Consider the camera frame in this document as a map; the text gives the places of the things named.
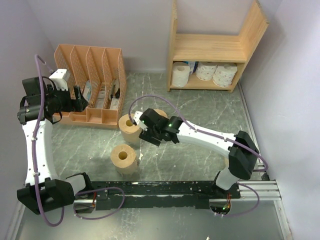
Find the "brown roll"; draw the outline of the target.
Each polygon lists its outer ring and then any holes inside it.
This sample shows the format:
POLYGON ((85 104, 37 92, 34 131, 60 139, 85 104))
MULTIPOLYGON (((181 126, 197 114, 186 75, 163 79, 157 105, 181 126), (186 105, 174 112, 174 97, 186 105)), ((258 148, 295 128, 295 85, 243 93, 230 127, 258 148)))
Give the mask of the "brown roll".
POLYGON ((168 118, 167 114, 161 109, 154 109, 156 112, 155 117, 157 119, 168 118))
POLYGON ((138 125, 134 125, 128 114, 123 115, 119 121, 118 126, 121 131, 123 139, 130 144, 138 145, 140 143, 139 135, 142 129, 138 125))
POLYGON ((138 158, 135 150, 127 144, 115 146, 110 159, 121 175, 131 175, 138 170, 138 158))
POLYGON ((229 158, 228 157, 224 158, 224 163, 225 163, 225 166, 228 168, 229 167, 229 158))

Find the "plain white roll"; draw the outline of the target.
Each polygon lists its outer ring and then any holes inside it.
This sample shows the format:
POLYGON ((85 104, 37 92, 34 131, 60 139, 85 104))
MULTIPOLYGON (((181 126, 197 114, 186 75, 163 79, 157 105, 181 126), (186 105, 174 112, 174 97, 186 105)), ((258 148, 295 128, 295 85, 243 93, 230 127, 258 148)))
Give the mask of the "plain white roll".
POLYGON ((172 65, 171 84, 174 87, 182 88, 188 83, 190 67, 185 62, 177 61, 172 65))

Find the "blue white roll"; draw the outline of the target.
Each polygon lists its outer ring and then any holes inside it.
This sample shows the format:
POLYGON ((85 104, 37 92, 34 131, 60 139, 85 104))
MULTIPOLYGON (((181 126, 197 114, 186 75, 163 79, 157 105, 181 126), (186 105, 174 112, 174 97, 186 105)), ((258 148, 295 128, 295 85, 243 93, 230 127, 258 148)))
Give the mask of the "blue white roll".
POLYGON ((182 63, 185 63, 189 66, 189 74, 192 75, 193 73, 196 72, 196 69, 198 67, 198 61, 182 61, 182 63))

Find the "white patterned roll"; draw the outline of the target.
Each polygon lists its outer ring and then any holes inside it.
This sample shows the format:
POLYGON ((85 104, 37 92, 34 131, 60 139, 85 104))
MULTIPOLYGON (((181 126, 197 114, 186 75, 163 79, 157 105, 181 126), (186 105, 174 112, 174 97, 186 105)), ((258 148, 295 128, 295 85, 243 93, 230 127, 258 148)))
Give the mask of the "white patterned roll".
POLYGON ((218 64, 216 62, 200 61, 197 65, 195 75, 202 81, 210 81, 216 72, 218 64))
POLYGON ((231 85, 237 71, 238 68, 235 63, 219 63, 212 80, 218 87, 226 88, 231 85))

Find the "white patterned roll front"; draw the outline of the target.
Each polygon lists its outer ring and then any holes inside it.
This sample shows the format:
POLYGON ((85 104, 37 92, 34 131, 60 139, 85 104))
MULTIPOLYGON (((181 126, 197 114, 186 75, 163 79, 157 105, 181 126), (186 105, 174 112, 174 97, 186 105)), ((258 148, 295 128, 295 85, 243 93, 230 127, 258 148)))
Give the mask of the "white patterned roll front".
POLYGON ((218 87, 226 88, 231 85, 237 71, 238 68, 235 63, 219 63, 212 80, 218 87))

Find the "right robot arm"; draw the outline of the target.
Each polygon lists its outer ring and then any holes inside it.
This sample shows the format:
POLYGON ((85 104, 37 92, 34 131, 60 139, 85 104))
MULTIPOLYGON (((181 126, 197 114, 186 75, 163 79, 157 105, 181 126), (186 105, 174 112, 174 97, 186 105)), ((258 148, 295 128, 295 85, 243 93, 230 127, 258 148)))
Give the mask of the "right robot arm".
POLYGON ((217 132, 200 127, 181 117, 164 117, 154 109, 136 111, 134 122, 142 129, 139 138, 153 145, 161 142, 192 144, 213 150, 225 158, 228 165, 220 171, 212 186, 212 193, 218 199, 229 194, 230 188, 239 180, 249 180, 254 171, 259 150, 245 131, 237 134, 217 132))

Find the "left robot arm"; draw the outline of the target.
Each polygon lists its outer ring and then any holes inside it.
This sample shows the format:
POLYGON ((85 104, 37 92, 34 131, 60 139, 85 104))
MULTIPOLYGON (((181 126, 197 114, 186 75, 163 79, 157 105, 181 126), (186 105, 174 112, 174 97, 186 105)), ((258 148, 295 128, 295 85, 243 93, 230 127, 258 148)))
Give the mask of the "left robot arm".
POLYGON ((38 77, 22 81, 25 96, 17 118, 22 125, 27 147, 25 186, 17 190, 18 200, 36 215, 73 204, 76 195, 89 199, 94 188, 89 176, 77 173, 59 179, 53 161, 52 131, 54 114, 81 112, 88 106, 79 86, 71 97, 67 77, 48 77, 49 84, 38 77))

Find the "wooden two-tier shelf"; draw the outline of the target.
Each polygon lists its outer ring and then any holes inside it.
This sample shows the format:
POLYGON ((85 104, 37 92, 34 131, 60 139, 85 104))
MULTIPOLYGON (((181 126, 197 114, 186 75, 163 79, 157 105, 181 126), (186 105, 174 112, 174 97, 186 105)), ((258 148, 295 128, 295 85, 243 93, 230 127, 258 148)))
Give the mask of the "wooden two-tier shelf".
POLYGON ((259 1, 254 0, 245 17, 239 35, 191 34, 177 33, 177 1, 172 1, 170 34, 167 55, 166 90, 175 89, 172 83, 174 62, 218 62, 234 63, 237 72, 231 84, 226 87, 216 85, 213 81, 202 81, 192 74, 184 90, 219 90, 229 91, 236 88, 253 53, 262 39, 269 21, 259 1))

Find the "peach plastic file organizer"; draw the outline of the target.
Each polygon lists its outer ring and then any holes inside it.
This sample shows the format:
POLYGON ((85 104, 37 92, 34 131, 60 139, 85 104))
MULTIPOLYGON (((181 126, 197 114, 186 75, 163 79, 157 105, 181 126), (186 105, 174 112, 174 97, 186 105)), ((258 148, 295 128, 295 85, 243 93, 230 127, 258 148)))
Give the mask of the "peach plastic file organizer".
POLYGON ((70 71, 68 86, 77 85, 84 91, 85 84, 91 83, 91 97, 88 106, 82 112, 63 112, 61 124, 98 127, 105 129, 118 128, 122 116, 127 81, 120 48, 59 44, 54 52, 57 68, 70 71), (109 109, 107 101, 114 80, 119 79, 119 104, 117 109, 109 109), (105 86, 103 108, 95 108, 96 98, 101 87, 105 86))

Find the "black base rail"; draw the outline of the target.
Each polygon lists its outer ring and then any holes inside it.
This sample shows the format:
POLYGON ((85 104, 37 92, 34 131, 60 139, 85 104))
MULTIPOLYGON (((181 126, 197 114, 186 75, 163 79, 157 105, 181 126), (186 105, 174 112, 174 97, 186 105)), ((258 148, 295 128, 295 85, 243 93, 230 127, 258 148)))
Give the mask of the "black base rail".
POLYGON ((95 190, 110 188, 97 193, 96 209, 125 208, 182 208, 209 209, 210 202, 241 197, 239 186, 234 183, 229 190, 219 190, 214 181, 93 181, 95 190))

